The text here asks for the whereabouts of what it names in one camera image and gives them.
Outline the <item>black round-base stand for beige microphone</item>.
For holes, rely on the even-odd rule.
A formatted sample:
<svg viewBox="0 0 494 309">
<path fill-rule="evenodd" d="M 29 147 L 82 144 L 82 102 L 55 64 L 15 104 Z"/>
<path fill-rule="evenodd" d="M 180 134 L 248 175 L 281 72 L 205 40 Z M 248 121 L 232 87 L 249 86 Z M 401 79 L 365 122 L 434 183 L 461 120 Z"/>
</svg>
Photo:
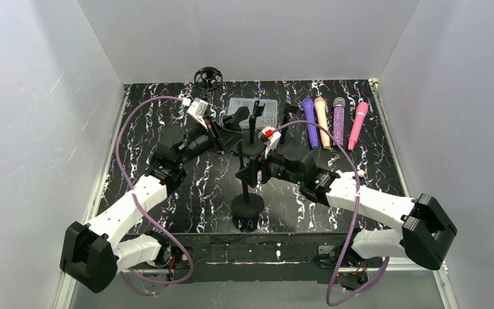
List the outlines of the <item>black round-base stand for beige microphone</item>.
<svg viewBox="0 0 494 309">
<path fill-rule="evenodd" d="M 264 149 L 264 144 L 256 135 L 257 118 L 262 116 L 264 108 L 265 104 L 260 100 L 254 101 L 253 111 L 248 119 L 249 133 L 245 134 L 243 141 L 239 144 L 241 147 L 240 155 L 243 157 L 257 156 Z"/>
</svg>

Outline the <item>black round-base stand for pink microphone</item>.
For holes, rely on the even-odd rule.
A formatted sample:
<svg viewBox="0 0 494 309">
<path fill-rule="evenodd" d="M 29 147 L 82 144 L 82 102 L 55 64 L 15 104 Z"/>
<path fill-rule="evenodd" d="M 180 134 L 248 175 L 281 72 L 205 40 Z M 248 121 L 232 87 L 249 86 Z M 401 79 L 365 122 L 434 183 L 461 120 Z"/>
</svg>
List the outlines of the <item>black round-base stand for pink microphone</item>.
<svg viewBox="0 0 494 309">
<path fill-rule="evenodd" d="M 241 147 L 237 146 L 237 154 L 239 158 L 239 169 L 246 166 L 246 160 L 249 161 L 250 157 L 241 156 Z M 236 196 L 232 200 L 231 210 L 232 216 L 237 219 L 247 220 L 257 217 L 264 209 L 263 198 L 255 193 L 249 191 L 245 183 L 242 183 L 242 193 Z"/>
</svg>

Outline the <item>black tripod microphone stand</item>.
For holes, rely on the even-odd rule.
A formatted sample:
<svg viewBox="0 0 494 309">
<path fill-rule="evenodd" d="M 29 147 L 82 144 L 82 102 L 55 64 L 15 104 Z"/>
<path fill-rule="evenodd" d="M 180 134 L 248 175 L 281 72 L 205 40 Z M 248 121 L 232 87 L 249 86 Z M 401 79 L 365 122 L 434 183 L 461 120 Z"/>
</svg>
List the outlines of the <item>black tripod microphone stand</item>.
<svg viewBox="0 0 494 309">
<path fill-rule="evenodd" d="M 217 89 L 222 82 L 223 75 L 215 67 L 206 66 L 194 74 L 194 86 L 201 91 L 200 99 L 205 101 L 208 101 L 211 92 Z"/>
</svg>

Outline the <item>black stand for purple microphone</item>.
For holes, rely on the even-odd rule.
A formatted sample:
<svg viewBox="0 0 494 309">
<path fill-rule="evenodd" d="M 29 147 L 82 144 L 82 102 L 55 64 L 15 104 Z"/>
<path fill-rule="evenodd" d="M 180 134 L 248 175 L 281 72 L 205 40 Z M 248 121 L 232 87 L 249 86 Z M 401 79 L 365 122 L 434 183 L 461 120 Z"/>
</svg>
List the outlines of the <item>black stand for purple microphone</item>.
<svg viewBox="0 0 494 309">
<path fill-rule="evenodd" d="M 283 111 L 282 125 L 291 122 L 293 116 L 295 116 L 299 110 L 300 108 L 297 105 L 288 104 Z M 283 155 L 283 151 L 286 145 L 287 132 L 288 132 L 288 127 L 285 127 L 280 131 L 281 136 L 276 148 L 276 152 L 278 155 Z"/>
</svg>

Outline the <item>purple microphone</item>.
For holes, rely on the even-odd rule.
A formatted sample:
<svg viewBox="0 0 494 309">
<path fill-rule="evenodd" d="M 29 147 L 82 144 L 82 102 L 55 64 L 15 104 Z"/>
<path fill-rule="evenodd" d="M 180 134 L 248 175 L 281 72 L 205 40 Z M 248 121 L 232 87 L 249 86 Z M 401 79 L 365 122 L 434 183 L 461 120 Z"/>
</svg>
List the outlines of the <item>purple microphone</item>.
<svg viewBox="0 0 494 309">
<path fill-rule="evenodd" d="M 304 112 L 304 118 L 306 121 L 310 122 L 307 124 L 307 136 L 309 140 L 309 145 L 312 150 L 319 148 L 317 127 L 313 125 L 316 122 L 314 113 L 314 102 L 311 98 L 306 97 L 302 100 L 302 110 Z"/>
</svg>

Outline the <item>beige microphone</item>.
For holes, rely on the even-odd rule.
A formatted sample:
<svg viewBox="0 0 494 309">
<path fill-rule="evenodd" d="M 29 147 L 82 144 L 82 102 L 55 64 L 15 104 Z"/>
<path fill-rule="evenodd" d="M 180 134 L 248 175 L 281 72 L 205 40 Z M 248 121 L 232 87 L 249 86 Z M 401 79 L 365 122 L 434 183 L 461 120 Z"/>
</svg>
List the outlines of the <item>beige microphone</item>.
<svg viewBox="0 0 494 309">
<path fill-rule="evenodd" d="M 327 102 L 322 97 L 315 98 L 314 108 L 316 112 L 316 117 L 318 124 L 322 127 L 320 129 L 320 139 L 323 149 L 329 149 L 331 147 L 331 139 L 327 134 L 328 126 L 327 126 Z"/>
</svg>

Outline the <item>grey-headed glitter microphone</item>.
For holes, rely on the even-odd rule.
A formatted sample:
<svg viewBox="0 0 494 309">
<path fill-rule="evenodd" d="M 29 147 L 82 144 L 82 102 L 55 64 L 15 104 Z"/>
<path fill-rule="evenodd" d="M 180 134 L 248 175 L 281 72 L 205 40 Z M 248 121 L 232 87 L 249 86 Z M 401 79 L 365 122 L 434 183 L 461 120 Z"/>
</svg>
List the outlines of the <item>grey-headed glitter microphone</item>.
<svg viewBox="0 0 494 309">
<path fill-rule="evenodd" d="M 343 146 L 345 122 L 345 99 L 337 97 L 333 100 L 333 136 L 337 144 Z"/>
</svg>

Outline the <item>pink microphone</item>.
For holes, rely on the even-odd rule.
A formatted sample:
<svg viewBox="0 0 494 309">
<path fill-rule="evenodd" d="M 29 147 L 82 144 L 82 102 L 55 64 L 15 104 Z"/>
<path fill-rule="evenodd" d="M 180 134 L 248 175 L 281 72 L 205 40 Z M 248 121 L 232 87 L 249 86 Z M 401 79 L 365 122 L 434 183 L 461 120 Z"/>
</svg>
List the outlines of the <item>pink microphone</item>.
<svg viewBox="0 0 494 309">
<path fill-rule="evenodd" d="M 347 149 L 352 151 L 358 142 L 363 121 L 368 113 L 369 105 L 366 102 L 360 102 L 356 108 L 353 125 L 348 138 Z"/>
</svg>

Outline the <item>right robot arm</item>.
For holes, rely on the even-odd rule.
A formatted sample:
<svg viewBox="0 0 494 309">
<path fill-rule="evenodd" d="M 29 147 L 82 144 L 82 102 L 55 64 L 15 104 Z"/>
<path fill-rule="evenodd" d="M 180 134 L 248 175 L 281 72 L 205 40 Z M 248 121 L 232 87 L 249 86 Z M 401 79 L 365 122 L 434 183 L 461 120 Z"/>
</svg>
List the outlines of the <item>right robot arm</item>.
<svg viewBox="0 0 494 309">
<path fill-rule="evenodd" d="M 271 151 L 249 161 L 236 177 L 250 187 L 271 178 L 297 184 L 314 203 L 356 211 L 386 225 L 385 230 L 353 232 L 347 254 L 360 259 L 409 258 L 415 264 L 439 270 L 457 235 L 457 228 L 436 198 L 395 196 L 358 185 L 354 172 L 330 171 L 315 163 L 311 153 Z"/>
</svg>

